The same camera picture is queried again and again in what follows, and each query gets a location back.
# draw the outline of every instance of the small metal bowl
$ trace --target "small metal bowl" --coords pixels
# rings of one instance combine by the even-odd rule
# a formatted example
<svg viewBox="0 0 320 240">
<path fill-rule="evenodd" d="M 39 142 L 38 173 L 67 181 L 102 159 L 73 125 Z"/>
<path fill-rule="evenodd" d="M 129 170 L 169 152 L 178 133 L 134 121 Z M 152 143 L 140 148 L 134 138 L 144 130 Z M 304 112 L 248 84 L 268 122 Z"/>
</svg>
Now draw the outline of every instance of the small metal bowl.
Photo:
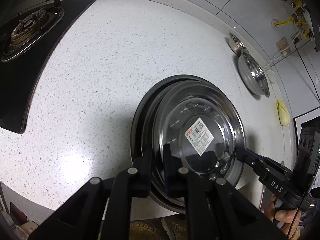
<svg viewBox="0 0 320 240">
<path fill-rule="evenodd" d="M 255 59 L 247 50 L 241 50 L 238 59 L 238 71 L 246 87 L 255 95 L 270 96 L 268 80 Z"/>
<path fill-rule="evenodd" d="M 228 41 L 229 47 L 238 57 L 240 57 L 241 50 L 246 49 L 246 47 L 243 45 L 241 40 L 239 40 L 234 34 L 229 33 L 229 36 L 230 36 Z"/>
</svg>

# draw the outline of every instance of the white label sticker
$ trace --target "white label sticker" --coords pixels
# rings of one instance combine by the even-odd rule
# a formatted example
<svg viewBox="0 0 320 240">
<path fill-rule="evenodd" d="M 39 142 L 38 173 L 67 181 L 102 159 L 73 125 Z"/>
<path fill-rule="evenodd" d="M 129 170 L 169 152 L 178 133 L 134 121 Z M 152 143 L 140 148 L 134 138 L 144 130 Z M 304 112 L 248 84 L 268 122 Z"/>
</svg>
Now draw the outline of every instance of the white label sticker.
<svg viewBox="0 0 320 240">
<path fill-rule="evenodd" d="M 213 140 L 213 135 L 210 133 L 209 129 L 205 126 L 200 117 L 184 133 L 184 135 L 200 156 Z"/>
</svg>

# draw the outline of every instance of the yellow hose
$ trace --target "yellow hose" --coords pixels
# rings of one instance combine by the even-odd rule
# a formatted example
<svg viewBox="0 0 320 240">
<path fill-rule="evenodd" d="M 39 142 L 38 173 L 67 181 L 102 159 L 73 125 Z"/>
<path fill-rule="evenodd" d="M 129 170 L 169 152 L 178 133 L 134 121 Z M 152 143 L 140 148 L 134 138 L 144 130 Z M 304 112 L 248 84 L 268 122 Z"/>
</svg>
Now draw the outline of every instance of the yellow hose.
<svg viewBox="0 0 320 240">
<path fill-rule="evenodd" d="M 293 21 L 293 18 L 290 17 L 288 20 L 284 21 L 284 22 L 280 22 L 280 23 L 275 23 L 275 26 L 282 26 L 282 25 L 286 25 L 289 24 Z"/>
</svg>

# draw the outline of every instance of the barcode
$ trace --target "barcode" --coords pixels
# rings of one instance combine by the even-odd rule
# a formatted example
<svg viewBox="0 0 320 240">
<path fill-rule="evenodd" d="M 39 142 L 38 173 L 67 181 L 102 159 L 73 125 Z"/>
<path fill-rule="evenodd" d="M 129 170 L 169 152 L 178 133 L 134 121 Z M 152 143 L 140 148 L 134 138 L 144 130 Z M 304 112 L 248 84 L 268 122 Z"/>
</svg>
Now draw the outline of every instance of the barcode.
<svg viewBox="0 0 320 240">
<path fill-rule="evenodd" d="M 194 132 L 195 132 L 196 134 L 200 133 L 200 131 L 202 130 L 203 127 L 204 127 L 203 124 L 200 123 L 200 124 L 195 128 Z"/>
</svg>

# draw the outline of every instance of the stove burner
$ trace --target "stove burner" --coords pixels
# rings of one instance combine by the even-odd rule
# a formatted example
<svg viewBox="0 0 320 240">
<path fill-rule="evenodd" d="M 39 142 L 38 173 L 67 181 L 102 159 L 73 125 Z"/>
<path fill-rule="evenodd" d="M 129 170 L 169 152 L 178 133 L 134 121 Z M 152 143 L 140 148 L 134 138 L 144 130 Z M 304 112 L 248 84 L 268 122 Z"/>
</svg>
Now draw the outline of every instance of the stove burner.
<svg viewBox="0 0 320 240">
<path fill-rule="evenodd" d="M 19 20 L 4 48 L 1 61 L 8 62 L 25 53 L 57 24 L 63 15 L 62 7 L 41 8 Z"/>
</svg>

